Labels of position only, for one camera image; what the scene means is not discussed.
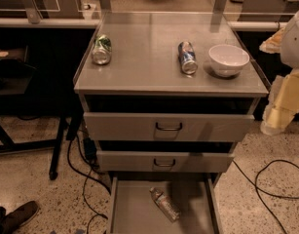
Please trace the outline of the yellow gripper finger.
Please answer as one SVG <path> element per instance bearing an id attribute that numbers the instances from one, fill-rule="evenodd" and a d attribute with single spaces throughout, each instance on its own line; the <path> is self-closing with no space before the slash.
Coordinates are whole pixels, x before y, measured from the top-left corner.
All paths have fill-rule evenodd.
<path id="1" fill-rule="evenodd" d="M 259 46 L 259 50 L 267 54 L 279 54 L 283 32 L 283 28 L 278 30 Z"/>
<path id="2" fill-rule="evenodd" d="M 275 78 L 268 102 L 260 130 L 265 135 L 274 136 L 284 132 L 299 113 L 299 69 L 293 69 L 285 77 Z"/>

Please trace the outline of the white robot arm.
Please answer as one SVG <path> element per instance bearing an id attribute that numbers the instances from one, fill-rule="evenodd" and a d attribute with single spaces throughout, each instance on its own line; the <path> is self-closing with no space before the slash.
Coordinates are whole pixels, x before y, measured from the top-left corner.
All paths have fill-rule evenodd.
<path id="1" fill-rule="evenodd" d="M 275 78 L 262 116 L 261 132 L 273 136 L 282 133 L 299 113 L 299 11 L 286 27 L 264 41 L 259 50 L 280 54 L 281 62 L 291 68 L 285 77 Z"/>

